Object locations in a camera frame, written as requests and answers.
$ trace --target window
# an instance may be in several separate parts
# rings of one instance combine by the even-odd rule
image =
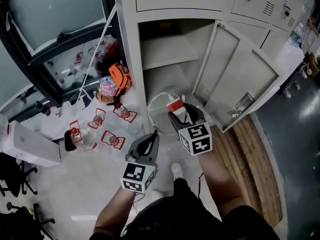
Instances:
[[[22,97],[27,99],[24,105],[20,104],[21,96],[17,96],[3,108],[9,120],[16,119],[14,114],[18,113],[18,120],[23,121],[21,115],[24,109],[30,111],[34,107],[35,97],[59,107],[72,94],[78,94],[97,46],[96,60],[108,53],[109,45],[116,46],[118,52],[110,61],[127,66],[117,14],[98,43],[115,0],[0,1],[0,39],[35,91]],[[86,91],[95,90],[103,74],[94,62]]]

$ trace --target water bottle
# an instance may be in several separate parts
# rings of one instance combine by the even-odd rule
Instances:
[[[297,25],[291,32],[288,42],[294,47],[299,47],[304,35],[304,25],[302,23],[299,23],[299,25]]]
[[[89,129],[71,128],[72,143],[83,152],[97,152],[99,144]]]

